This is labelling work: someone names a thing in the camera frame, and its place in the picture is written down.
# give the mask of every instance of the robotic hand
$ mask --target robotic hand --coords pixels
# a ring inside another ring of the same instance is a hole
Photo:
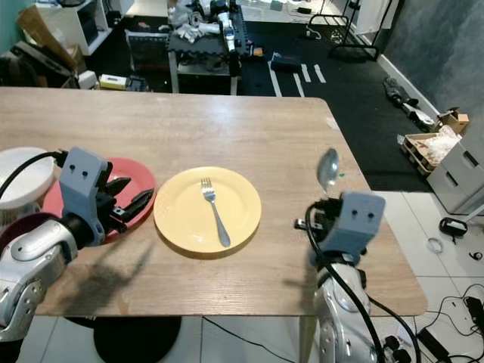
[[[113,168],[109,161],[78,147],[69,153],[48,154],[56,154],[56,164],[62,167],[59,178],[64,202],[62,218],[48,220],[30,233],[19,236],[2,253],[2,345],[15,341],[21,343],[47,289],[62,275],[67,264],[77,257],[78,251],[83,247],[100,245],[112,230],[119,233],[126,231],[125,223],[143,210],[154,192],[145,191],[133,198],[127,207],[121,208],[116,206],[114,196],[130,179],[118,178],[107,182]]]

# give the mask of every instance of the spoon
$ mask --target spoon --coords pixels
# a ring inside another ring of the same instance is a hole
[[[338,152],[333,148],[328,149],[319,160],[316,175],[318,177],[318,182],[323,187],[323,191],[326,196],[329,187],[336,184],[339,164]]]

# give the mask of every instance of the table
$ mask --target table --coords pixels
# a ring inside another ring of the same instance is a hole
[[[369,191],[326,102],[317,98],[170,95],[0,88],[1,149],[72,146],[144,163],[158,186],[196,166],[248,178],[262,200],[253,239],[232,256],[189,259],[163,242],[153,216],[115,243],[86,248],[51,287],[40,315],[297,315],[302,360],[314,333],[315,270],[293,220],[321,196],[315,177],[328,147],[340,155],[336,197]],[[358,266],[367,292],[400,315],[427,301],[388,224]],[[385,315],[372,309],[372,315]]]

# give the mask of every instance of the silver fork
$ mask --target silver fork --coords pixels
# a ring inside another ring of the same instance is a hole
[[[203,196],[205,197],[205,200],[208,200],[212,205],[213,214],[215,214],[215,220],[217,221],[217,232],[219,233],[220,243],[222,244],[223,247],[229,247],[230,237],[228,236],[228,233],[225,230],[222,220],[220,219],[219,213],[217,212],[217,208],[215,207],[215,197],[217,196],[217,194],[213,189],[210,178],[203,178],[200,182],[200,185],[202,186],[202,193],[203,193]]]

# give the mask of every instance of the white cabinet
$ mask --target white cabinet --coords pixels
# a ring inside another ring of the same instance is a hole
[[[42,19],[52,34],[62,32],[67,46],[78,44],[82,54],[91,55],[99,45],[107,38],[112,29],[107,25],[106,13],[107,4],[115,11],[119,11],[122,16],[126,14],[134,0],[86,0],[83,4],[62,8],[60,5],[37,5]],[[88,9],[95,8],[94,22],[98,36],[89,42],[86,40],[82,30],[79,14],[86,12]]]

